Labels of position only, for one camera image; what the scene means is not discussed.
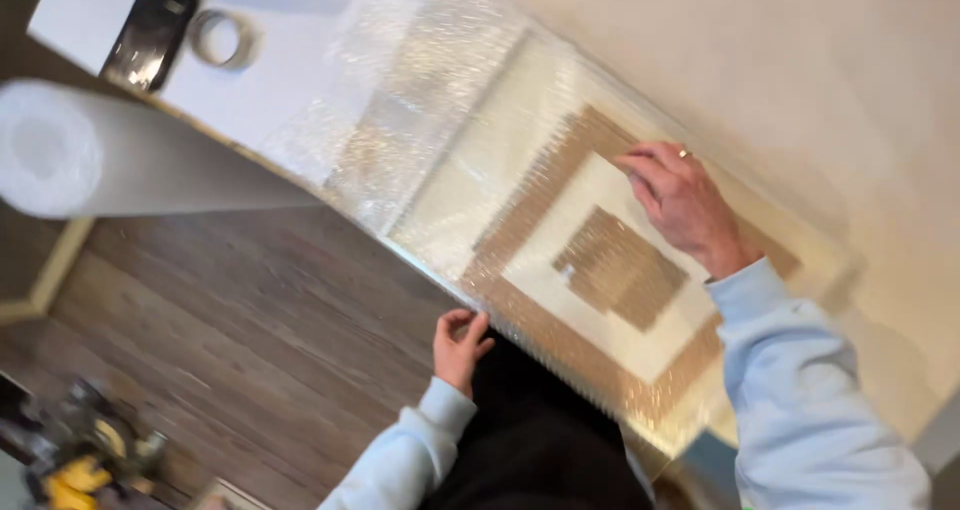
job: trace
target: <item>light blue sweatshirt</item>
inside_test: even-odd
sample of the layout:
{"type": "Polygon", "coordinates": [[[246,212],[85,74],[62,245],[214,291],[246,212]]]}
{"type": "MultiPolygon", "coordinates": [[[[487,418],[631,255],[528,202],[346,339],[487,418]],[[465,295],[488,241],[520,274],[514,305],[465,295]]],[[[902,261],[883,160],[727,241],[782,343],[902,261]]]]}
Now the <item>light blue sweatshirt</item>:
{"type": "MultiPolygon", "coordinates": [[[[926,510],[930,480],[860,392],[857,358],[767,259],[706,285],[724,317],[726,393],[736,412],[736,479],[756,510],[926,510]]],[[[319,505],[414,509],[444,481],[476,406],[434,377],[419,406],[364,451],[319,505]]]]}

